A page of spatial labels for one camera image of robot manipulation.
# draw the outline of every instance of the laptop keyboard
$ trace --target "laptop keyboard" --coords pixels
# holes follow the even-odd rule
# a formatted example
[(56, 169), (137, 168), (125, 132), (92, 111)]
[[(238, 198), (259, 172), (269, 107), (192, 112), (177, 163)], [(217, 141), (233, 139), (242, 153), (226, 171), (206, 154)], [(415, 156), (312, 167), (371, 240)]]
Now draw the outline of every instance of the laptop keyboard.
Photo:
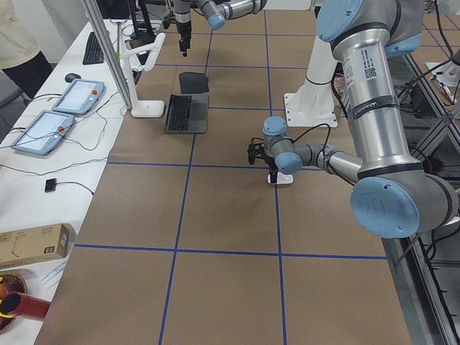
[(83, 57), (84, 65), (94, 65), (96, 63), (104, 62), (104, 53), (96, 38), (94, 32), (90, 32), (88, 40), (86, 41), (85, 55)]
[(166, 128), (169, 131), (188, 130), (192, 96), (171, 95), (167, 108)]

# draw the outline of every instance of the brown floor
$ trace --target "brown floor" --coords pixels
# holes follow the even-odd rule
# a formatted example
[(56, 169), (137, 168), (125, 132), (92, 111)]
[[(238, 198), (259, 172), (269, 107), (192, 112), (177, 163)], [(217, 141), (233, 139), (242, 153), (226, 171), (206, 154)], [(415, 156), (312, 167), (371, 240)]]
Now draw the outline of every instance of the brown floor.
[[(458, 33), (458, 17), (443, 22)], [(264, 119), (303, 83), (313, 12), (264, 11), (218, 32), (198, 16), (193, 25), (189, 57), (170, 29), (138, 92), (167, 101), (179, 73), (205, 72), (208, 131), (168, 135), (164, 118), (126, 115), (37, 344), (410, 344), (351, 187), (315, 169), (274, 187), (263, 162), (247, 162)], [(427, 18), (414, 54), (424, 70), (446, 59), (435, 28)], [(330, 143), (353, 152), (344, 120)]]

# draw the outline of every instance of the black pants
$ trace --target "black pants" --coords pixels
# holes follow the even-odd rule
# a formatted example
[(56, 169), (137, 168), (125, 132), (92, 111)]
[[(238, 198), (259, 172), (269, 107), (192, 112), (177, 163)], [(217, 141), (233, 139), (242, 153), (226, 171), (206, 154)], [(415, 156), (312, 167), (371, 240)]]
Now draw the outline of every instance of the black pants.
[(5, 74), (30, 98), (34, 98), (52, 72), (50, 63), (39, 52), (33, 59), (13, 68), (3, 69)]

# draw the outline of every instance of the blue tablet device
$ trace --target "blue tablet device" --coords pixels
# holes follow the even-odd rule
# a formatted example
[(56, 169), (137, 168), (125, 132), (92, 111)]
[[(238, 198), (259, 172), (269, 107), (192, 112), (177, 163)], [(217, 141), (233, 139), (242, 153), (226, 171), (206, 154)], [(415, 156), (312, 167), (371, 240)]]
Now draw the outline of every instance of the blue tablet device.
[(53, 106), (53, 111), (84, 115), (90, 111), (104, 92), (101, 81), (74, 79)]
[(14, 140), (14, 150), (44, 156), (53, 151), (72, 128), (72, 114), (42, 111)]

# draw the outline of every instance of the cardboard box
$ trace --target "cardboard box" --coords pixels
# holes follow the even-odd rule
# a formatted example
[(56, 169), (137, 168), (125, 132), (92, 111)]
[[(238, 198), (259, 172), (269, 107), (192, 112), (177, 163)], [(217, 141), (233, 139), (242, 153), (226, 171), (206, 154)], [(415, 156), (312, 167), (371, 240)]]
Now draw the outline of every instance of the cardboard box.
[(0, 234), (0, 269), (62, 259), (67, 254), (70, 229), (55, 224)]

